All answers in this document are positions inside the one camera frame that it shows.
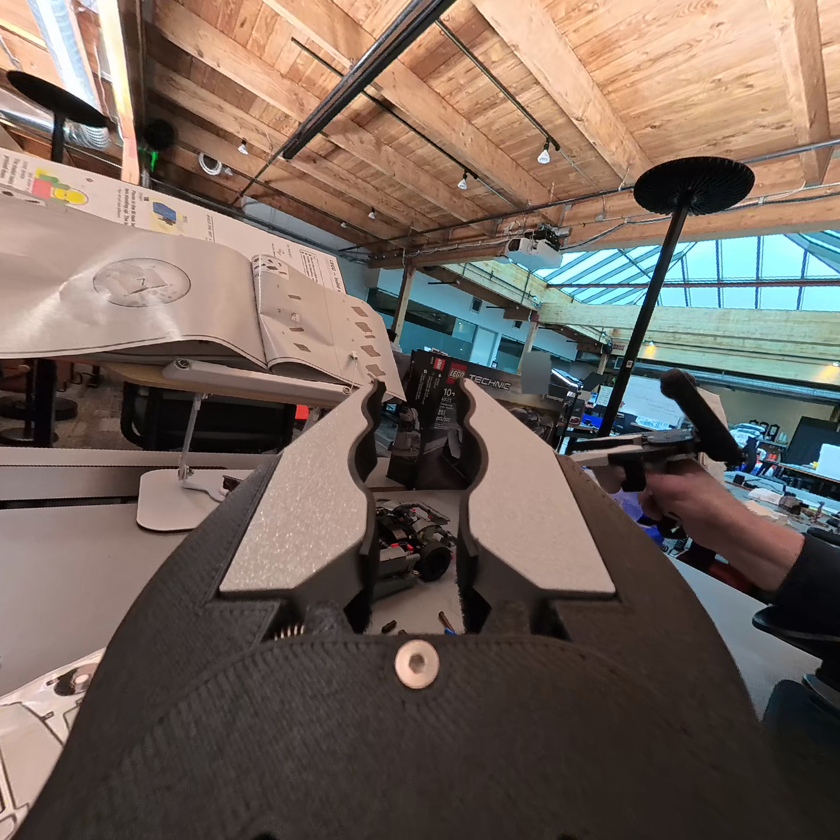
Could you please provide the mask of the white ceiling projector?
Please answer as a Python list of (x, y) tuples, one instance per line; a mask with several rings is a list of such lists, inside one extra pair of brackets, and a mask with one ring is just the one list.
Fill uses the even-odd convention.
[(512, 237), (506, 244), (506, 255), (520, 255), (520, 257), (540, 257), (553, 259), (560, 254), (565, 236), (569, 230), (565, 227), (554, 228), (545, 225), (520, 236)]

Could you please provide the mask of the person's right forearm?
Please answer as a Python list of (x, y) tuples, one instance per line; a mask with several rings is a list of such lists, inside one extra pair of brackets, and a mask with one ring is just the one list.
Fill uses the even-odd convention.
[(770, 594), (782, 624), (838, 635), (837, 546), (767, 521), (738, 501), (723, 505), (717, 527), (719, 553)]

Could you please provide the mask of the black lego set box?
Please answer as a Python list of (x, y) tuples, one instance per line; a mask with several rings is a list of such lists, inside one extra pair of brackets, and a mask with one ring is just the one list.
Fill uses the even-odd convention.
[(387, 477), (411, 490), (467, 486), (462, 464), (459, 383), (472, 382), (552, 448), (558, 444), (580, 380), (554, 370), (545, 395), (525, 394), (518, 374), (456, 359), (436, 350), (414, 350), (404, 381), (406, 402), (397, 414)]

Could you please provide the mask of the grey lego car model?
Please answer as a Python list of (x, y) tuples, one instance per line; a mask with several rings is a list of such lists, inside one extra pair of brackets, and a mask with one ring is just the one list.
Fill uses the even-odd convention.
[(373, 599), (434, 583), (449, 570), (456, 538), (450, 519), (420, 501), (375, 500), (380, 562)]

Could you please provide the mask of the black perforated panel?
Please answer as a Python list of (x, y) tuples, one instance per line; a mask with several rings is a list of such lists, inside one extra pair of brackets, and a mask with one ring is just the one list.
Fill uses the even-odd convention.
[(799, 682), (773, 688), (763, 714), (786, 783), (803, 813), (810, 838), (839, 838), (839, 638), (797, 626), (769, 605), (752, 618), (756, 629), (817, 658)]

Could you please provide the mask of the black floor lamp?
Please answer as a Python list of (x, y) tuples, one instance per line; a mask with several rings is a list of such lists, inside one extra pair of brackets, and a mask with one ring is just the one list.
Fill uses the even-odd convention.
[(638, 352), (665, 283), (676, 245), (689, 215), (716, 214), (739, 204), (754, 185), (754, 174), (744, 163), (718, 156), (692, 156), (651, 168), (637, 180), (633, 197), (652, 214), (669, 215), (668, 230), (645, 298), (605, 407), (598, 437), (613, 430)]
[(50, 145), (50, 160), (61, 164), (65, 152), (67, 121), (92, 129), (111, 127), (109, 118), (92, 105), (61, 87), (21, 70), (8, 70), (8, 82), (24, 97), (52, 112), (54, 126)]

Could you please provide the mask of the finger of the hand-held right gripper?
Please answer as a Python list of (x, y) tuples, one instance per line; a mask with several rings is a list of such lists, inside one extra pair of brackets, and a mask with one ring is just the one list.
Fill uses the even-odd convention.
[(569, 444), (569, 458), (583, 468), (639, 463), (643, 454), (642, 438), (594, 438)]

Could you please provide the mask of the person's right hand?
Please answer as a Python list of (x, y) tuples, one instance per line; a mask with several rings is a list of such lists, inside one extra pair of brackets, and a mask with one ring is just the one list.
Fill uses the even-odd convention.
[(749, 520), (750, 510), (695, 460), (648, 470), (639, 500), (652, 519), (672, 518), (699, 545), (724, 554)]

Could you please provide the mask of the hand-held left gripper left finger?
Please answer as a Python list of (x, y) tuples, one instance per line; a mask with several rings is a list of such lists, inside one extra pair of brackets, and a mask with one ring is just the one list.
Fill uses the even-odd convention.
[(296, 617), (331, 603), (351, 629), (371, 622), (379, 567), (375, 430), (385, 383), (373, 379), (303, 432), (279, 456), (219, 586), (235, 601), (288, 604)]

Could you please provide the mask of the open instruction booklet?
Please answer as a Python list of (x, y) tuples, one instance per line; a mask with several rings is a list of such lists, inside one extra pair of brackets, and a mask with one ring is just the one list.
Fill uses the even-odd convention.
[(138, 185), (2, 150), (1, 355), (145, 364), (167, 383), (335, 405), (405, 398), (338, 260)]

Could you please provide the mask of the black ceiling track rail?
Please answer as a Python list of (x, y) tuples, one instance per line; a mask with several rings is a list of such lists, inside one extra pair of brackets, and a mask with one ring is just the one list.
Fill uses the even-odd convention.
[(278, 154), (291, 161), (453, 4), (453, 1), (412, 1), (406, 5), (325, 99), (301, 121)]

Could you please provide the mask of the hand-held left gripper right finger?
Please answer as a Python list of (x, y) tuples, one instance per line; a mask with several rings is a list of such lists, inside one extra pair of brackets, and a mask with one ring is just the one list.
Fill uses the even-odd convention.
[(458, 384), (456, 580), (465, 631), (505, 606), (539, 628), (556, 601), (605, 602), (616, 585), (555, 451), (477, 383)]

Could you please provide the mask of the white printed sheet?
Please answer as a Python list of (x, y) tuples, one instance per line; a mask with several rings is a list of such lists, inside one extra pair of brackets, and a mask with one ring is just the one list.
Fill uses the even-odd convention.
[(54, 769), (104, 653), (101, 648), (2, 697), (2, 839), (16, 834)]

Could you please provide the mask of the white metal book stand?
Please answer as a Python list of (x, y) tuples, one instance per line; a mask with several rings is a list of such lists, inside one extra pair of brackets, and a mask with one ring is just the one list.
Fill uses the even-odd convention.
[(251, 469), (195, 469), (189, 462), (197, 416), (207, 394), (225, 387), (259, 396), (278, 397), (289, 404), (327, 407), (338, 405), (352, 393), (352, 385), (309, 381), (285, 375), (237, 371), (221, 364), (177, 359), (163, 369), (165, 379), (194, 382), (198, 392), (185, 431), (177, 467), (144, 473), (140, 479), (137, 523), (153, 532), (193, 530), (229, 493), (251, 475)]

